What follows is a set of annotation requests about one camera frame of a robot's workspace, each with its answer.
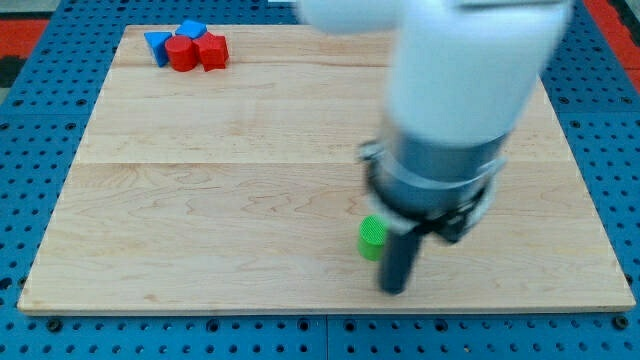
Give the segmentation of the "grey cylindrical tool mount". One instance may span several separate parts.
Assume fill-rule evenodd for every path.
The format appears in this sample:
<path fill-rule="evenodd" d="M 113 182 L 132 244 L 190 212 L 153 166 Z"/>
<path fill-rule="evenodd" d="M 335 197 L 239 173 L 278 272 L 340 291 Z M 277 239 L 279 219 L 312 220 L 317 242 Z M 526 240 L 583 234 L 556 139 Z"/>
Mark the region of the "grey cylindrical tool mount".
<path fill-rule="evenodd" d="M 385 118 L 379 136 L 358 148 L 371 209 L 396 235 L 432 221 L 444 241 L 459 242 L 494 201 L 506 139 L 442 143 Z"/>

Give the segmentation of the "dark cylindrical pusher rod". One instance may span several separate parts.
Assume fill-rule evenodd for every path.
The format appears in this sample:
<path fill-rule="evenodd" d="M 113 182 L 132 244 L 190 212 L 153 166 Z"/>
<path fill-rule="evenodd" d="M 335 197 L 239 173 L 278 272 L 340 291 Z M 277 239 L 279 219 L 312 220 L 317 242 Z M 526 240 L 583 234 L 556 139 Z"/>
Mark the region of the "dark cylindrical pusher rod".
<path fill-rule="evenodd" d="M 378 272 L 382 291 L 397 295 L 406 289 L 422 238 L 418 226 L 407 231 L 387 232 Z"/>

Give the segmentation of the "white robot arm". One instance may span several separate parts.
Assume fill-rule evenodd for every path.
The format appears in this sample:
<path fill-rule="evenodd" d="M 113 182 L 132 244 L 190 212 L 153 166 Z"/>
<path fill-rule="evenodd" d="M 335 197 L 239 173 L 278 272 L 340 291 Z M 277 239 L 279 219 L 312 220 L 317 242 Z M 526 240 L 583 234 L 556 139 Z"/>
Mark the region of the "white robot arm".
<path fill-rule="evenodd" d="M 297 4 L 302 21 L 328 34 L 395 34 L 381 128 L 359 150 L 388 227 L 383 291 L 404 291 L 426 236 L 455 243 L 488 211 L 501 148 L 572 9 L 569 1 Z"/>

